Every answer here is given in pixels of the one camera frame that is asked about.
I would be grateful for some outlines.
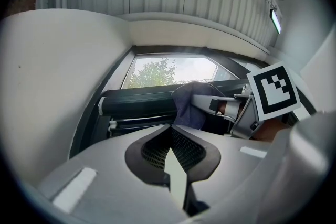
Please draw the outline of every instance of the sky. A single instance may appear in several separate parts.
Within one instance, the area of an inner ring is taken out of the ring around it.
[[[175,63],[175,76],[174,81],[185,81],[185,80],[201,80],[201,79],[211,79],[215,71],[216,65],[206,58],[168,58],[168,67],[172,66],[173,59],[176,60]],[[135,63],[135,71],[143,70],[145,63],[150,62],[160,62],[160,58],[140,58],[137,59]]]

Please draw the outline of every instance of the fluorescent light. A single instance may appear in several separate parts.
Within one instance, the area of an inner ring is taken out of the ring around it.
[[[281,25],[280,25],[280,22],[278,20],[277,15],[274,12],[274,9],[271,9],[269,17],[271,17],[272,22],[274,23],[275,28],[277,29],[278,33],[280,33],[281,32]]]

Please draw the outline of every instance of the white sticker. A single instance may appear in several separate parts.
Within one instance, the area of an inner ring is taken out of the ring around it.
[[[239,151],[258,158],[265,158],[267,154],[267,151],[255,150],[254,148],[250,148],[247,146],[243,146]]]
[[[248,73],[247,78],[260,121],[286,114],[301,106],[296,86],[283,62]]]
[[[52,203],[65,213],[71,213],[93,182],[96,175],[97,171],[87,167],[83,168],[55,197]]]

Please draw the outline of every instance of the dark blue cloth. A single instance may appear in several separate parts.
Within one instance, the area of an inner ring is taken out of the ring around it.
[[[224,96],[214,86],[206,82],[189,82],[172,93],[172,98],[177,108],[174,124],[201,129],[205,122],[204,112],[191,105],[193,94]]]

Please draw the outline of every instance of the white wall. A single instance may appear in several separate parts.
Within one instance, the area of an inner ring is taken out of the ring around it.
[[[70,9],[0,24],[0,134],[14,170],[36,185],[68,158],[85,106],[131,46],[128,22]]]
[[[302,69],[301,76],[314,96],[318,110],[336,110],[336,23],[320,49]]]
[[[190,15],[185,15],[185,14],[176,14],[176,13],[167,13],[167,12],[142,12],[142,13],[123,14],[123,15],[119,15],[118,17],[124,20],[128,20],[130,22],[133,22],[133,21],[168,21],[168,22],[179,22],[179,23],[187,23],[191,25],[204,26],[207,28],[212,28],[212,29],[215,29],[221,32],[225,32],[232,36],[238,37],[239,39],[242,39],[254,45],[255,47],[261,49],[265,53],[269,54],[269,51],[267,48],[263,47],[261,44],[249,38],[248,36],[244,35],[243,33],[233,28],[230,28],[228,26],[213,22],[211,20],[195,17],[195,16],[190,16]]]
[[[279,6],[282,33],[269,50],[299,73],[322,45],[335,14],[328,0],[283,0]]]
[[[216,29],[182,22],[144,20],[130,22],[134,45],[195,46],[246,55],[265,60],[267,51],[231,34]]]

